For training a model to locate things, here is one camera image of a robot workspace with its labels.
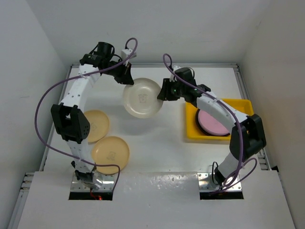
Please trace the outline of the cream plastic plate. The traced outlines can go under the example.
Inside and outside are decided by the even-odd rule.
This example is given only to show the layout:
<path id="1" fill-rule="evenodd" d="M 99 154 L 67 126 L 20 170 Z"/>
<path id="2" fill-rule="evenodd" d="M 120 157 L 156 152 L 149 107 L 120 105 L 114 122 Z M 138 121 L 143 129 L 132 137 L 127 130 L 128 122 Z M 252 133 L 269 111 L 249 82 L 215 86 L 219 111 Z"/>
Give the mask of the cream plastic plate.
<path id="1" fill-rule="evenodd" d="M 123 90 L 123 105 L 125 110 L 136 118 L 146 119 L 156 115 L 163 101 L 157 99 L 161 87 L 148 78 L 137 78 L 133 85 L 125 86 Z"/>

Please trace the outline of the yellow plastic plate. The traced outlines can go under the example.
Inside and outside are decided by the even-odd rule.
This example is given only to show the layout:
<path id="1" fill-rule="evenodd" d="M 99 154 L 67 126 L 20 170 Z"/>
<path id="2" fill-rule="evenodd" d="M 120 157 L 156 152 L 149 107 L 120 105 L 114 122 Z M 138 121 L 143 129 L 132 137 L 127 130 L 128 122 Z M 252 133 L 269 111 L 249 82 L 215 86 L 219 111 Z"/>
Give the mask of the yellow plastic plate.
<path id="1" fill-rule="evenodd" d="M 110 120 L 106 113 L 101 110 L 89 110 L 84 115 L 90 123 L 88 143 L 95 143 L 108 134 Z"/>
<path id="2" fill-rule="evenodd" d="M 95 164 L 118 165 L 124 169 L 129 162 L 128 144 L 117 136 L 109 136 L 99 140 L 91 151 Z"/>

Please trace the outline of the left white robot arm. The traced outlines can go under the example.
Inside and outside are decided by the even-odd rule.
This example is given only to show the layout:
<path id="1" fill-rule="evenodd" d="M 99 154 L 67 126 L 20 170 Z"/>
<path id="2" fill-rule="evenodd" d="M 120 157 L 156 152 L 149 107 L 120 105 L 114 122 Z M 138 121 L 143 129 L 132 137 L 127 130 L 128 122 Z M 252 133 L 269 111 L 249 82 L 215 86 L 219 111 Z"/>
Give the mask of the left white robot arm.
<path id="1" fill-rule="evenodd" d="M 84 115 L 84 106 L 90 90 L 102 74 L 113 76 L 123 85 L 133 85 L 129 60 L 136 56 L 135 49 L 125 47 L 118 61 L 112 60 L 115 48 L 106 42 L 97 46 L 80 59 L 79 78 L 72 84 L 59 104 L 51 107 L 51 115 L 57 134 L 69 146 L 78 181 L 90 188 L 97 188 L 96 165 L 88 142 L 90 122 Z"/>

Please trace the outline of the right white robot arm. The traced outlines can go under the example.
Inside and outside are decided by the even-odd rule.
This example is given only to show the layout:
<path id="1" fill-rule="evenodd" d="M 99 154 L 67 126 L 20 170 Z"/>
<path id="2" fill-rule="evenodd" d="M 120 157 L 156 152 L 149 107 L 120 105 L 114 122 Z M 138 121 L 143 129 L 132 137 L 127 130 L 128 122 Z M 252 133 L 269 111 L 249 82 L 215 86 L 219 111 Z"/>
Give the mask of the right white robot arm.
<path id="1" fill-rule="evenodd" d="M 227 178 L 236 177 L 246 161 L 266 146 L 262 119 L 257 114 L 248 115 L 236 110 L 206 85 L 197 85 L 190 68 L 174 66 L 168 70 L 172 75 L 163 80 L 157 98 L 162 101 L 183 98 L 207 112 L 229 131 L 229 154 L 213 172 L 214 180 L 220 186 Z"/>

